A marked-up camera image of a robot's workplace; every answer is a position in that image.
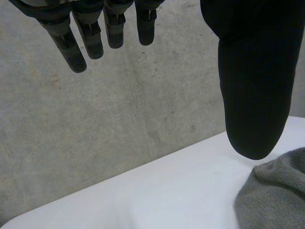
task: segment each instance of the white table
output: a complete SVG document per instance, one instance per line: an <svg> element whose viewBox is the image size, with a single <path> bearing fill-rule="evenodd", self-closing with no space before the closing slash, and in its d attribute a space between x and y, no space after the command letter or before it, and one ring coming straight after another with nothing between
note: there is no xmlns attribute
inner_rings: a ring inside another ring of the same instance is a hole
<svg viewBox="0 0 305 229"><path fill-rule="evenodd" d="M233 203L255 165L305 146L290 117L273 152L252 161L226 132L18 216L1 229L232 229Z"/></svg>

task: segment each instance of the gray fleece fabric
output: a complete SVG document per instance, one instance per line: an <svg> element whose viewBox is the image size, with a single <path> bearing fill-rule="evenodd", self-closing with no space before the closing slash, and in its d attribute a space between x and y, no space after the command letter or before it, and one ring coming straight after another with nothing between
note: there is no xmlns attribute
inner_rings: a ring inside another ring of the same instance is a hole
<svg viewBox="0 0 305 229"><path fill-rule="evenodd" d="M305 229L305 148L255 166L234 208L241 229Z"/></svg>

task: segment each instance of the gray cloth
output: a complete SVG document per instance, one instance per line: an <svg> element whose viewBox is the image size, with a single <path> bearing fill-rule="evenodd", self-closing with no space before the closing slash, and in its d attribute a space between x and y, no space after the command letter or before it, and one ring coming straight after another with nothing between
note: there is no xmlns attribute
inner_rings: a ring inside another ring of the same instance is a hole
<svg viewBox="0 0 305 229"><path fill-rule="evenodd" d="M305 148L255 166L234 208L241 229L305 229Z"/></svg>

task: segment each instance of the black robotic finger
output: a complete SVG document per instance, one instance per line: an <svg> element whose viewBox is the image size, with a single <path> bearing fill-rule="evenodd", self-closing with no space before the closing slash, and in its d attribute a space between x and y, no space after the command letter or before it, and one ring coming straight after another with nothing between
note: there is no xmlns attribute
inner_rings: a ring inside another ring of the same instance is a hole
<svg viewBox="0 0 305 229"><path fill-rule="evenodd" d="M262 159L289 115L305 1L202 0L201 8L220 38L218 69L229 140L239 154Z"/></svg>
<svg viewBox="0 0 305 229"><path fill-rule="evenodd" d="M104 54L98 24L103 5L104 0L82 0L73 3L72 14L91 59L99 59Z"/></svg>
<svg viewBox="0 0 305 229"><path fill-rule="evenodd" d="M72 3L59 0L10 0L21 12L36 18L48 31L67 64L76 72L86 70L86 62L70 29Z"/></svg>
<svg viewBox="0 0 305 229"><path fill-rule="evenodd" d="M87 68L86 61L71 31L70 17L56 22L38 21L48 31L70 68L75 73L85 71Z"/></svg>
<svg viewBox="0 0 305 229"><path fill-rule="evenodd" d="M123 29L126 22L124 13L133 4L133 0L106 0L104 18L108 44L113 49L124 43Z"/></svg>
<svg viewBox="0 0 305 229"><path fill-rule="evenodd" d="M135 0L137 27L141 45L150 45L154 40L154 23L157 19L156 9L164 0Z"/></svg>

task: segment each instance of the concrete wall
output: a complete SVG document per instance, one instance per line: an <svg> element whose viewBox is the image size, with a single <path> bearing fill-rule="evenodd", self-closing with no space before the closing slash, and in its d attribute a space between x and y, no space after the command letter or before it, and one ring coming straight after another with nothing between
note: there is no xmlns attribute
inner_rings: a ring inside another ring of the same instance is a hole
<svg viewBox="0 0 305 229"><path fill-rule="evenodd" d="M110 49L102 29L104 57L84 54L87 71L74 74L46 31L1 1L0 225L225 130L218 39L190 2L160 7L149 47L128 9L124 46ZM292 103L299 116L304 75L303 47Z"/></svg>

